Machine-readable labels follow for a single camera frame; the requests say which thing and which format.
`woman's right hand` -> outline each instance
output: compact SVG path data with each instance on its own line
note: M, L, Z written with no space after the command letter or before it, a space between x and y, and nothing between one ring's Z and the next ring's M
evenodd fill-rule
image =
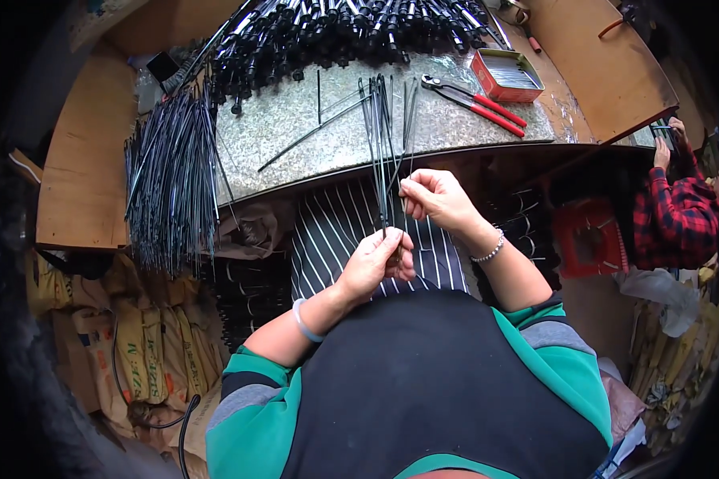
M406 214L416 220L429 216L437 226L458 236L484 221L449 171L416 169L400 183L399 195L408 200Z

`woman's left hand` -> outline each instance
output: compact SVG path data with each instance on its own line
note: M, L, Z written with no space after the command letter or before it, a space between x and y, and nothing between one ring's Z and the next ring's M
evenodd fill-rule
M397 261L392 256L400 244L403 254L401 261ZM355 306L368 301L385 277L412 281L415 277L412 248L411 237L402 230L387 228L385 239L383 232L378 230L359 242L336 281L336 287Z

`pile of umbrella shafts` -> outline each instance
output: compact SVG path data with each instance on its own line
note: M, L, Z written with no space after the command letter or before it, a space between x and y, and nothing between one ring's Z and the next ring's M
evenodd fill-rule
M454 48L466 53L490 35L508 48L475 0L266 0L222 26L213 98L230 96L232 112L253 90L285 76L304 79L311 63L345 67L355 59L408 62L408 52Z
M158 103L125 142L125 219L142 267L175 276L202 252L212 257L219 169L206 76Z
M215 293L221 338L230 353L293 305L290 255L285 252L257 260L217 257L213 264L202 264L200 278Z
M389 77L389 90L394 91L394 77ZM395 212L403 216L402 208L394 208L395 202L399 202L397 192L399 191L399 173L403 158L408 151L412 151L411 134L415 129L413 123L415 116L415 102L418 93L418 82L413 81L412 87L408 88L404 83L404 118L403 118L403 145L402 148L394 148L394 95L386 89L384 75L378 75L368 80L368 91L365 95L363 79L358 80L359 95L365 98L363 101L363 117L365 120L365 133L370 148L370 158L373 164L373 185L378 200L380 227L396 226L403 222L404 218L396 218ZM410 171L412 171L412 156L410 158Z

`white plastic bag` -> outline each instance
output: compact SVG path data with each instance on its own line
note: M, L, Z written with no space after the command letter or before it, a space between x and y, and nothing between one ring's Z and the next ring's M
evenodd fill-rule
M613 277L622 294L665 305L660 325L663 332L672 338L681 336L698 318L698 288L685 286L664 269L642 271L633 267L629 273L615 273Z
M215 255L239 260L254 260L269 256L283 235L293 229L295 211L291 203L275 201L256 203L234 211L234 217L222 221L215 244ZM240 228L248 244L231 241L229 233Z

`pliers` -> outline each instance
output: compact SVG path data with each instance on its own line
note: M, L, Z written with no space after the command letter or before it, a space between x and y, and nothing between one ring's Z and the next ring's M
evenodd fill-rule
M509 110L506 110L501 105L497 104L495 101L490 100L489 98L483 97L478 93L470 93L460 87L456 87L453 84L444 82L439 78L433 78L430 75L423 75L421 77L421 86L423 88L428 88L429 90L436 91L441 97L447 98L448 100L453 101L458 105L461 105L463 108L468 108L474 113L477 113L480 117L487 118L491 122L497 124L503 129L507 129L509 132L513 133L519 138L524 137L524 131L517 128L515 125L509 123L506 118L513 121L514 123L517 123L522 128L525 128L527 126L527 122L519 118L517 115L514 115ZM460 95L457 95L455 93L445 91L444 89L446 88L450 88L451 90L455 90L465 95L468 100L460 97ZM501 118L488 109L500 113L506 118Z

